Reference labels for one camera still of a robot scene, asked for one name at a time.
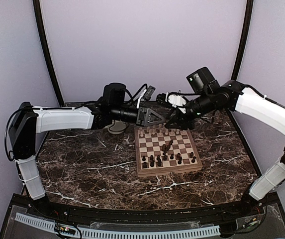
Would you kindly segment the dark tall piece front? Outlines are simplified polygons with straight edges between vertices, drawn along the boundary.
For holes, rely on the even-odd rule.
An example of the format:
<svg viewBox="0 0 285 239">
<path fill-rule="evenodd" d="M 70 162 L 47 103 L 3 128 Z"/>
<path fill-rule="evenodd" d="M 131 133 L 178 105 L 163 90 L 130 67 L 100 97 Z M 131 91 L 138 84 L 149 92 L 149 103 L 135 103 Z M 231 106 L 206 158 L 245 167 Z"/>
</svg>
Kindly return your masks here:
<svg viewBox="0 0 285 239">
<path fill-rule="evenodd" d="M 154 167 L 155 160 L 154 160 L 154 156 L 153 155 L 150 156 L 149 162 L 150 162 L 150 167 Z"/>
</svg>

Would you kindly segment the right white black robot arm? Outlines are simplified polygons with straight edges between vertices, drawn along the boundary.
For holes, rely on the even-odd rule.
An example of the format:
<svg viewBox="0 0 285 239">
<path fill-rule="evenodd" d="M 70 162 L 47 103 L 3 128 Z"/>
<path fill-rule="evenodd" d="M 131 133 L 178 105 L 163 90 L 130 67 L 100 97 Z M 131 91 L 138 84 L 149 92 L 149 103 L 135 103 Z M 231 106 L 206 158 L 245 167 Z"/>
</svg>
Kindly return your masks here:
<svg viewBox="0 0 285 239">
<path fill-rule="evenodd" d="M 220 86 L 213 81 L 197 93 L 198 98 L 185 101 L 182 93 L 166 93 L 165 101 L 180 110 L 166 124 L 166 128 L 185 129 L 195 118 L 206 113 L 228 109 L 253 117 L 285 136 L 285 107 L 259 93 L 254 87 L 230 80 Z M 284 154 L 251 185 L 247 197 L 237 204 L 237 212 L 249 215 L 256 208 L 256 201 L 263 199 L 285 180 Z"/>
</svg>

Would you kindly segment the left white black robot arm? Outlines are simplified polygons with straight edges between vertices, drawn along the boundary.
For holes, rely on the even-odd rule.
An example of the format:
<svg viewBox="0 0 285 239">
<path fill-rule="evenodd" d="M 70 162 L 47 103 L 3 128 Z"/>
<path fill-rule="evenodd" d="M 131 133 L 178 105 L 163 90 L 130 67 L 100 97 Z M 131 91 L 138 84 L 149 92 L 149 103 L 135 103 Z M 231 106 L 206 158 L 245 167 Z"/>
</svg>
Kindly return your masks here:
<svg viewBox="0 0 285 239">
<path fill-rule="evenodd" d="M 20 180 L 34 202 L 34 209 L 42 217 L 53 213 L 53 205 L 47 202 L 40 173 L 36 165 L 36 135 L 38 133 L 64 129 L 102 129 L 113 120 L 137 126 L 164 123 L 165 118 L 154 110 L 125 105 L 87 103 L 81 107 L 43 108 L 29 102 L 20 105 L 9 118 L 4 133 L 4 145 L 9 161 L 14 161 Z"/>
</svg>

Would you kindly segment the dark tall piece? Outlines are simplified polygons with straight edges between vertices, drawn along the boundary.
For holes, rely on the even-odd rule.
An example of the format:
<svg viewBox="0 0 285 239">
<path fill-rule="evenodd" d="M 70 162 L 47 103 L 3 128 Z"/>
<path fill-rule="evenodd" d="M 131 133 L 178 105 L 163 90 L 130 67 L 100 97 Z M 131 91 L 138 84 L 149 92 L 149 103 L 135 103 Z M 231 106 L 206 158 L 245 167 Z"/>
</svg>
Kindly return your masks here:
<svg viewBox="0 0 285 239">
<path fill-rule="evenodd" d="M 154 160 L 154 156 L 153 155 L 150 156 L 149 162 L 150 162 L 150 167 L 154 167 L 155 160 Z"/>
<path fill-rule="evenodd" d="M 177 159 L 177 161 L 178 161 L 178 164 L 181 164 L 181 163 L 182 163 L 182 156 L 181 156 L 180 153 L 178 153 L 178 154 L 176 155 L 176 159 Z"/>
<path fill-rule="evenodd" d="M 162 158 L 160 155 L 157 156 L 157 167 L 162 167 Z"/>
</svg>

